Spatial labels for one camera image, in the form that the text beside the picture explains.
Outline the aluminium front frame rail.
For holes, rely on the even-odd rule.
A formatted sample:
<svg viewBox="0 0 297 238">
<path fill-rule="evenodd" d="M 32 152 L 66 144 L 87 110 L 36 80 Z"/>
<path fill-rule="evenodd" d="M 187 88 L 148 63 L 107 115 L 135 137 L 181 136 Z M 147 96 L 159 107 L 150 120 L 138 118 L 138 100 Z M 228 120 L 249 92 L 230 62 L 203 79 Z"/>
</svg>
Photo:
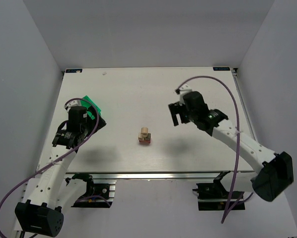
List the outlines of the aluminium front frame rail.
<svg viewBox="0 0 297 238">
<path fill-rule="evenodd" d="M 134 172 L 134 173 L 91 173 L 93 180 L 213 180 L 221 171 L 214 172 Z"/>
</svg>

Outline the green plastic tray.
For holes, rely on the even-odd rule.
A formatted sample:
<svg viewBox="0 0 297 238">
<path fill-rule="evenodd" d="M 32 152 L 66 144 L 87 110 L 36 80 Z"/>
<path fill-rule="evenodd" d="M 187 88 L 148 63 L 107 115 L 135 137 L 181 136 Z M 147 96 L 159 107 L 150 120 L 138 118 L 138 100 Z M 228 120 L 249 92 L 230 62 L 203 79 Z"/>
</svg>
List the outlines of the green plastic tray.
<svg viewBox="0 0 297 238">
<path fill-rule="evenodd" d="M 96 118 L 96 112 L 94 111 L 94 108 L 96 108 L 99 116 L 101 116 L 101 109 L 88 96 L 84 96 L 80 103 L 82 106 L 87 108 L 87 114 L 91 119 Z"/>
</svg>

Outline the aluminium right frame rail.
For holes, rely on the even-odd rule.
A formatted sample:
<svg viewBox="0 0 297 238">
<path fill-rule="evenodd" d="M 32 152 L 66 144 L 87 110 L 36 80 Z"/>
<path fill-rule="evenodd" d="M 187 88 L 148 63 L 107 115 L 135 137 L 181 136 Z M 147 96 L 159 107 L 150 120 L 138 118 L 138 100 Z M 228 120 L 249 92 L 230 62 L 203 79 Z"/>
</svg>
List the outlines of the aluminium right frame rail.
<svg viewBox="0 0 297 238">
<path fill-rule="evenodd" d="M 263 168 L 263 163 L 274 158 L 274 152 L 257 141 L 249 109 L 245 104 L 245 95 L 242 93 L 238 81 L 237 70 L 232 69 L 231 73 L 236 87 L 236 92 L 234 93 L 236 102 L 235 135 L 240 137 L 239 156 L 258 174 Z"/>
</svg>

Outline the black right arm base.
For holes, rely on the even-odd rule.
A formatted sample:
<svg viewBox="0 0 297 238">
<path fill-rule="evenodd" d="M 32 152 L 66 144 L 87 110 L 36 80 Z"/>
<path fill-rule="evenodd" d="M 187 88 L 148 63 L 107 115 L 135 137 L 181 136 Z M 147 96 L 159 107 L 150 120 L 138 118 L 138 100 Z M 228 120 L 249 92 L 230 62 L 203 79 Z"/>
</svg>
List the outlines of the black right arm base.
<svg viewBox="0 0 297 238">
<path fill-rule="evenodd" d="M 231 171 L 220 173 L 194 173 L 196 186 L 192 189 L 197 196 L 199 211 L 224 211 L 230 190 L 220 183 Z"/>
</svg>

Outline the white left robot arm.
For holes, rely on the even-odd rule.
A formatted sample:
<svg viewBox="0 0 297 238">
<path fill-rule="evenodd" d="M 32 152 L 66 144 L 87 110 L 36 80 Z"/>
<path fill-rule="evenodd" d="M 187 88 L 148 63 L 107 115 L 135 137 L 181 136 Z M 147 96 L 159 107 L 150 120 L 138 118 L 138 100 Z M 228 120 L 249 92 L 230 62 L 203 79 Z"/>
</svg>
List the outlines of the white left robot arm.
<svg viewBox="0 0 297 238">
<path fill-rule="evenodd" d="M 105 125 L 94 106 L 68 108 L 68 120 L 59 125 L 52 141 L 49 168 L 43 171 L 27 200 L 15 208 L 24 232 L 56 237 L 64 223 L 64 212 L 77 200 L 93 195 L 94 183 L 89 174 L 76 174 L 67 180 L 65 188 L 61 186 L 81 144 Z"/>
</svg>

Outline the wood cylinder block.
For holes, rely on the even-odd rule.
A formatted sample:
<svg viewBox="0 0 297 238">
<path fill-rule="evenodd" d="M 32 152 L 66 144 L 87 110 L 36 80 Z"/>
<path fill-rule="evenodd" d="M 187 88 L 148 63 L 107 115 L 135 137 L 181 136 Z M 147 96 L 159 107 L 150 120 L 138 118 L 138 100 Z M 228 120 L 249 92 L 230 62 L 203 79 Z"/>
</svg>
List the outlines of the wood cylinder block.
<svg viewBox="0 0 297 238">
<path fill-rule="evenodd" d="M 142 127 L 141 128 L 141 137 L 146 138 L 149 134 L 149 130 L 147 127 Z"/>
</svg>

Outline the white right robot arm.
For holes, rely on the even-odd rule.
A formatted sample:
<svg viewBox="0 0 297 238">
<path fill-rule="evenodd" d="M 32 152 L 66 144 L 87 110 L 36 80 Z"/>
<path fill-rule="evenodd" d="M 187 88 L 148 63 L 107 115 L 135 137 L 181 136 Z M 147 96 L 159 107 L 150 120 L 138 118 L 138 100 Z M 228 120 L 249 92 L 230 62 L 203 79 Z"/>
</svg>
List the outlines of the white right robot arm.
<svg viewBox="0 0 297 238">
<path fill-rule="evenodd" d="M 192 122 L 199 130 L 221 141 L 248 163 L 252 173 L 221 172 L 213 180 L 210 191 L 216 195 L 229 192 L 233 185 L 238 192 L 253 192 L 265 201 L 272 202 L 294 181 L 291 156 L 264 147 L 236 127 L 227 115 L 218 109 L 210 110 L 203 96 L 191 89 L 177 89 L 180 100 L 169 104 L 175 126 Z"/>
</svg>

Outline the blue corner label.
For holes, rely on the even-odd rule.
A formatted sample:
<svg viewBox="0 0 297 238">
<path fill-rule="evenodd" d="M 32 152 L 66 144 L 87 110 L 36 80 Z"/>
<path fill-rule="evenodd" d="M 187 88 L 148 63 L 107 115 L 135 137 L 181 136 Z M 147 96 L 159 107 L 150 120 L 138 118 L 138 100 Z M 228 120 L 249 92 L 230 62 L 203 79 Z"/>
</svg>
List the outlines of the blue corner label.
<svg viewBox="0 0 297 238">
<path fill-rule="evenodd" d="M 224 67 L 224 66 L 215 66 L 213 67 L 214 71 L 230 71 L 230 67 Z"/>
<path fill-rule="evenodd" d="M 82 68 L 78 69 L 66 69 L 65 73 L 82 73 Z"/>
</svg>

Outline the blue left corner label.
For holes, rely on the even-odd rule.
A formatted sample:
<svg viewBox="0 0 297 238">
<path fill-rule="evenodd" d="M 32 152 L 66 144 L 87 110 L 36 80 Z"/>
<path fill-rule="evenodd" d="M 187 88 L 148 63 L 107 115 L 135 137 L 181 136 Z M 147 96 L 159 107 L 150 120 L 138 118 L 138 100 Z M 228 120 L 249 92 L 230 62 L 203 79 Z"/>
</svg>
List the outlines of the blue left corner label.
<svg viewBox="0 0 297 238">
<path fill-rule="evenodd" d="M 66 69 L 65 73 L 82 73 L 82 68 L 78 69 Z"/>
</svg>

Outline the aluminium frame rail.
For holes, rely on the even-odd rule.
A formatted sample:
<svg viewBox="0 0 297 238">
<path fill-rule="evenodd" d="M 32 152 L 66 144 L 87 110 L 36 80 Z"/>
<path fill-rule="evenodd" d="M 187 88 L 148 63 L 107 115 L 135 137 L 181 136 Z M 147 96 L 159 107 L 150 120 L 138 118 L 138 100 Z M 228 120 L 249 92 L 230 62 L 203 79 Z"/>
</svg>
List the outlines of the aluminium frame rail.
<svg viewBox="0 0 297 238">
<path fill-rule="evenodd" d="M 134 172 L 134 173 L 91 173 L 93 180 L 213 180 L 221 171 L 214 172 Z"/>
<path fill-rule="evenodd" d="M 274 158 L 274 152 L 257 141 L 249 109 L 245 104 L 245 95 L 242 93 L 238 81 L 237 70 L 232 69 L 231 73 L 236 87 L 236 92 L 234 93 L 236 102 L 235 135 L 240 137 L 239 156 L 258 174 L 263 168 L 263 163 Z"/>
</svg>

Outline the red wood block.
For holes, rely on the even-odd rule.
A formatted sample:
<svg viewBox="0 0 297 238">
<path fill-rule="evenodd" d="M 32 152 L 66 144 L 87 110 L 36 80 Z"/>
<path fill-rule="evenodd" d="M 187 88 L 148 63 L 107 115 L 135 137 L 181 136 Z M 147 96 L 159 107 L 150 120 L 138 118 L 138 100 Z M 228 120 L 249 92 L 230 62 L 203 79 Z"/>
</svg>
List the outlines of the red wood block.
<svg viewBox="0 0 297 238">
<path fill-rule="evenodd" d="M 149 140 L 141 139 L 141 140 L 139 140 L 139 143 L 140 144 L 150 144 L 151 143 L 151 140 L 150 139 Z"/>
</svg>

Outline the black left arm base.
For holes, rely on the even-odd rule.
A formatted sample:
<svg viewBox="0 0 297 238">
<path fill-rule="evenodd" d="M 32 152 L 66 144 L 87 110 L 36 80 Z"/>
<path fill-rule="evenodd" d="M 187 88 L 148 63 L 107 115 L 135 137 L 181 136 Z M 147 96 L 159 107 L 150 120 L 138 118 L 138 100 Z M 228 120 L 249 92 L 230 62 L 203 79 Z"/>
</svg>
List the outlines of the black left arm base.
<svg viewBox="0 0 297 238">
<path fill-rule="evenodd" d="M 95 182 L 92 175 L 86 173 L 74 174 L 66 178 L 67 185 L 72 179 L 86 182 L 86 193 L 79 197 L 72 207 L 75 208 L 110 208 L 113 203 L 115 184 L 113 182 Z"/>
</svg>

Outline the blue right corner label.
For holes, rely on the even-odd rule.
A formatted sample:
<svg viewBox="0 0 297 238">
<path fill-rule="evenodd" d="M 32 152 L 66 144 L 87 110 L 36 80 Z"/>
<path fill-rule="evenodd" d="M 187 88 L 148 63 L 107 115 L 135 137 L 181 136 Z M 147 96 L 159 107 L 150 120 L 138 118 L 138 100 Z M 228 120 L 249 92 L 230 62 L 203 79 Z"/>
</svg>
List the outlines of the blue right corner label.
<svg viewBox="0 0 297 238">
<path fill-rule="evenodd" d="M 213 67 L 214 71 L 230 71 L 230 67 L 224 67 L 224 66 L 215 66 Z"/>
</svg>

